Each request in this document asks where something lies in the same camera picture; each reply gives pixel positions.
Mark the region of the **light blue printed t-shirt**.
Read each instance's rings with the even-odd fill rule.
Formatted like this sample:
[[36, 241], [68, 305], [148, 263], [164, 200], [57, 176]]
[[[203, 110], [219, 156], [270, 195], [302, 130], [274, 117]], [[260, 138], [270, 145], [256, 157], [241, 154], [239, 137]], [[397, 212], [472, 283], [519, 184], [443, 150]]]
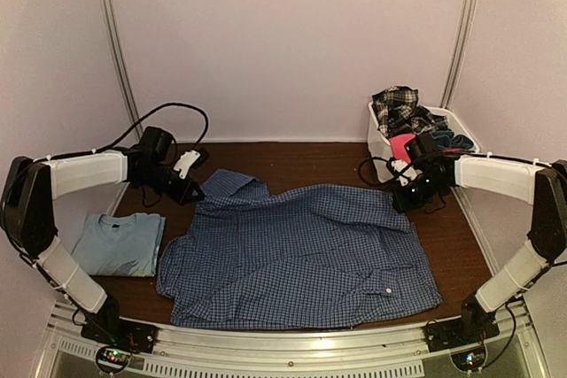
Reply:
[[92, 214], [84, 221], [71, 255], [89, 275], [153, 277], [165, 225], [166, 219], [157, 213]]

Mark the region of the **blue dotted shirt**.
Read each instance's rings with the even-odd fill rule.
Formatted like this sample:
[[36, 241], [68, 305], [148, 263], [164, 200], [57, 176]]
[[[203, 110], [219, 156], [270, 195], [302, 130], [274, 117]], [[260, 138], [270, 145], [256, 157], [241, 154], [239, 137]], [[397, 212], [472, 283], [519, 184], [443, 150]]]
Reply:
[[178, 327], [350, 328], [442, 302], [389, 193], [321, 184], [273, 195], [223, 169], [203, 190], [188, 233], [159, 262], [156, 290]]

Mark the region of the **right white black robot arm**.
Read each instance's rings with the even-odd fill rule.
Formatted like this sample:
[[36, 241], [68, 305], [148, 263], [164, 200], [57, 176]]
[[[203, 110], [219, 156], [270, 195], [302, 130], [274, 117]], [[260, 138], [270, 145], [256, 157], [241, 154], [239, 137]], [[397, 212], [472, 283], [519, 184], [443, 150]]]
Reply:
[[411, 135], [392, 145], [387, 165], [395, 181], [393, 206], [409, 212], [442, 197], [451, 188], [480, 189], [532, 207], [525, 243], [506, 265], [462, 302], [454, 324], [460, 343], [474, 343], [495, 312], [528, 290], [566, 250], [566, 164], [552, 164], [442, 149], [429, 134]]

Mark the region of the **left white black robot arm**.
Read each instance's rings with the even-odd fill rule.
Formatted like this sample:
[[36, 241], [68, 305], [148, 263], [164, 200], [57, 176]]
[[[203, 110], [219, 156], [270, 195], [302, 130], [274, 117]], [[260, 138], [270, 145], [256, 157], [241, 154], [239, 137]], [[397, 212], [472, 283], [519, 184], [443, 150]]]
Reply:
[[202, 200], [204, 192], [190, 171], [207, 160], [207, 152], [193, 148], [169, 166], [165, 160], [172, 141], [167, 131], [148, 127], [140, 142], [130, 148], [110, 145], [52, 158], [16, 157], [6, 177], [1, 228], [8, 240], [22, 260], [69, 297], [109, 346], [122, 344], [128, 336], [119, 304], [62, 246], [53, 202], [84, 189], [123, 182], [148, 187], [179, 205]]

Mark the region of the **white plastic laundry basket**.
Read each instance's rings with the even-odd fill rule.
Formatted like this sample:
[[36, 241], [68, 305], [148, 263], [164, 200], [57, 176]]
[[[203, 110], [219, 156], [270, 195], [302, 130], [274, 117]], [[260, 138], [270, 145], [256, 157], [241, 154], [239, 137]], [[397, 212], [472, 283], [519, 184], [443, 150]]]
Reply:
[[[384, 159], [389, 159], [392, 156], [392, 148], [389, 140], [378, 130], [378, 121], [376, 114], [374, 113], [372, 103], [368, 104], [369, 109], [369, 127], [367, 136], [368, 151], [371, 157], [380, 157]], [[427, 106], [427, 109], [437, 116], [442, 116], [447, 119], [447, 124], [450, 130], [452, 130], [456, 135], [464, 135], [468, 137], [473, 142], [472, 150], [474, 152], [480, 152], [479, 146], [474, 139], [470, 131], [464, 126], [462, 121], [451, 111], [446, 108], [439, 108], [433, 106]], [[387, 181], [392, 178], [392, 174], [387, 169], [385, 163], [378, 160], [374, 161], [374, 167], [376, 169], [377, 178], [380, 181]]]

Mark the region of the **pink garment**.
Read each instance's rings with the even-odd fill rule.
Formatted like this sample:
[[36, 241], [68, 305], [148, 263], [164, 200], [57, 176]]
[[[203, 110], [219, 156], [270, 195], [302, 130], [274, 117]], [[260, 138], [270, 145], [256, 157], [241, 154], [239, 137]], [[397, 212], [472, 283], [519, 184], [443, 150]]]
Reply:
[[411, 158], [406, 149], [406, 144], [410, 143], [416, 138], [415, 134], [402, 134], [396, 135], [389, 140], [392, 150], [392, 156], [395, 160], [404, 161], [407, 164], [411, 163]]

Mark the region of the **navy blue garment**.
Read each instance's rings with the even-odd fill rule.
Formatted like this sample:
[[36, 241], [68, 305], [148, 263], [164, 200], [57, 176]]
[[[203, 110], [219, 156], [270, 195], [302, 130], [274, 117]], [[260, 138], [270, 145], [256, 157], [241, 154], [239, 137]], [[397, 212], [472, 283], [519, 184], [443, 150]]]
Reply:
[[475, 150], [475, 143], [468, 136], [456, 135], [450, 129], [432, 132], [431, 136], [442, 150]]

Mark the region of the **dark plaid shirt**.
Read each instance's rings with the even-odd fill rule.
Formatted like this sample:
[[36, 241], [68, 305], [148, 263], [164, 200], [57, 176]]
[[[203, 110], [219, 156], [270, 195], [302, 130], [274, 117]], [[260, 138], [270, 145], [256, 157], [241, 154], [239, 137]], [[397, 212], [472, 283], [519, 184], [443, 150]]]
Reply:
[[419, 92], [408, 86], [393, 86], [372, 96], [377, 129], [390, 139], [397, 135], [448, 130], [448, 120], [420, 105]]

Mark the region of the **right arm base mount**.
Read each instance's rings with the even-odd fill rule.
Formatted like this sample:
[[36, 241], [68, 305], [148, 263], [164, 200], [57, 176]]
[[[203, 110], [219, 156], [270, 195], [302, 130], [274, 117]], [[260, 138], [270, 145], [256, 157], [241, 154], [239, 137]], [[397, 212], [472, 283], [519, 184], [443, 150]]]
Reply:
[[429, 352], [448, 351], [453, 366], [465, 374], [481, 371], [488, 363], [487, 340], [500, 334], [495, 323], [467, 330], [461, 318], [429, 320], [422, 331]]

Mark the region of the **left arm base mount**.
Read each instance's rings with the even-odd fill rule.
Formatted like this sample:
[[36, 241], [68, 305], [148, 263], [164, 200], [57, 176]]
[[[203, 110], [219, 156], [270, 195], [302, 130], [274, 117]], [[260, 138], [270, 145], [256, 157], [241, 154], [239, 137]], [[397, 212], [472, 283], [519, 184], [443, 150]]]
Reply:
[[114, 334], [100, 325], [85, 322], [81, 337], [101, 343], [94, 355], [95, 364], [103, 374], [116, 375], [127, 369], [139, 354], [152, 354], [158, 328], [132, 320], [119, 320]]

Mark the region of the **front aluminium frame rail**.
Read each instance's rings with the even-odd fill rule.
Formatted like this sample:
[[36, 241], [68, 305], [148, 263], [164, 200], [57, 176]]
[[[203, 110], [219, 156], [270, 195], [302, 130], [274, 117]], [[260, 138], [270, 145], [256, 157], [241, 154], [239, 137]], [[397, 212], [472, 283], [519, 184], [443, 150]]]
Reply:
[[224, 332], [159, 325], [151, 353], [128, 358], [122, 377], [468, 377], [464, 360], [486, 349], [479, 377], [547, 377], [523, 303], [498, 312], [500, 333], [430, 351], [423, 324], [337, 332]]

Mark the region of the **right aluminium frame post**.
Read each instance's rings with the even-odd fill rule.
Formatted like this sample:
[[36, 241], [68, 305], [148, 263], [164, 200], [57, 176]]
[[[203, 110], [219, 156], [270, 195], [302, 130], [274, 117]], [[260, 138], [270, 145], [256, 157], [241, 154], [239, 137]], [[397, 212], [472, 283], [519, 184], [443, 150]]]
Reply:
[[440, 100], [440, 107], [449, 109], [454, 100], [458, 81], [464, 65], [464, 58], [471, 29], [478, 6], [478, 0], [462, 0], [462, 8], [458, 21], [453, 53], [449, 63], [447, 79]]

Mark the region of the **aluminium frame post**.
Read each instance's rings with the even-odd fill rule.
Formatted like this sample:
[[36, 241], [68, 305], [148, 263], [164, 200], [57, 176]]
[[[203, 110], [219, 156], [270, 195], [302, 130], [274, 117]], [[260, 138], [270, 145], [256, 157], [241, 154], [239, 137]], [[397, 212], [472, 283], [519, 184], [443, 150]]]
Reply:
[[449, 109], [454, 100], [458, 81], [464, 65], [464, 58], [471, 29], [478, 6], [478, 0], [462, 0], [462, 8], [458, 21], [453, 53], [449, 63], [447, 79], [440, 100], [440, 107]]
[[100, 2], [104, 17], [105, 30], [110, 46], [111, 58], [113, 60], [120, 92], [125, 104], [130, 124], [134, 125], [134, 132], [136, 137], [140, 138], [143, 128], [140, 124], [137, 123], [140, 116], [136, 105], [136, 100], [134, 99], [132, 92], [131, 82], [128, 76], [128, 69], [125, 63], [124, 53], [121, 46], [120, 32], [118, 29], [113, 0], [100, 0]]

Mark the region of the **left aluminium frame post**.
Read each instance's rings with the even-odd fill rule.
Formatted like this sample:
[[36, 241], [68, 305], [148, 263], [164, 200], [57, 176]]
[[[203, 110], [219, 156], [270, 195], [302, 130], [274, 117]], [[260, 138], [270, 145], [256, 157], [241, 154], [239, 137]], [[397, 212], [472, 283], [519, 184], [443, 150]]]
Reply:
[[111, 58], [113, 60], [120, 92], [125, 104], [130, 124], [134, 125], [134, 132], [136, 137], [140, 138], [143, 128], [140, 124], [137, 123], [140, 116], [136, 105], [136, 100], [134, 99], [132, 92], [131, 82], [128, 76], [128, 69], [125, 63], [124, 53], [121, 46], [120, 32], [118, 29], [113, 0], [100, 0], [100, 2], [104, 17], [105, 30], [110, 46]]

